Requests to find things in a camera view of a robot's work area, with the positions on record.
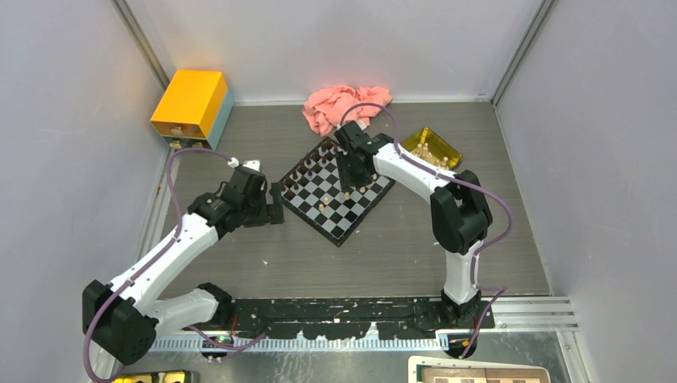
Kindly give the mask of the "gold tin tray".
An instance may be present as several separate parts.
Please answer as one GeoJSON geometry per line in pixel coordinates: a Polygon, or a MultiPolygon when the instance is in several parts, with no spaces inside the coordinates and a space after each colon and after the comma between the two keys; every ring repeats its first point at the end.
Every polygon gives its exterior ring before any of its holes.
{"type": "Polygon", "coordinates": [[[424,127],[400,142],[414,156],[445,170],[455,170],[463,155],[442,139],[431,128],[424,127]]]}

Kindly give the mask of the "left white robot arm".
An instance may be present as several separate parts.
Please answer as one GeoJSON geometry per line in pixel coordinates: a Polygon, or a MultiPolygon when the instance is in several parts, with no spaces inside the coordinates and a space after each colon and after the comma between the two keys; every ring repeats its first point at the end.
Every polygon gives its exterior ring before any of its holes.
{"type": "Polygon", "coordinates": [[[258,160],[235,167],[218,193],[197,197],[179,225],[133,267],[107,284],[92,281],[82,293],[84,334],[122,365],[139,361],[158,337],[190,325],[228,326],[232,296],[205,282],[161,300],[161,293],[198,255],[238,227],[265,222],[267,179],[258,160]]]}

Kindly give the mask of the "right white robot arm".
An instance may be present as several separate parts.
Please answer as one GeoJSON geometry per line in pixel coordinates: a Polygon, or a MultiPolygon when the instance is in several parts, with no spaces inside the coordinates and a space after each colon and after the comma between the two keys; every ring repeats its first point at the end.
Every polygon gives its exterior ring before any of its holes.
{"type": "Polygon", "coordinates": [[[476,175],[433,168],[392,137],[370,136],[355,122],[339,128],[335,139],[343,187],[364,188],[375,176],[385,176],[429,204],[434,237],[445,251],[441,310],[449,325],[465,326],[479,307],[481,290],[473,268],[493,221],[476,175]]]}

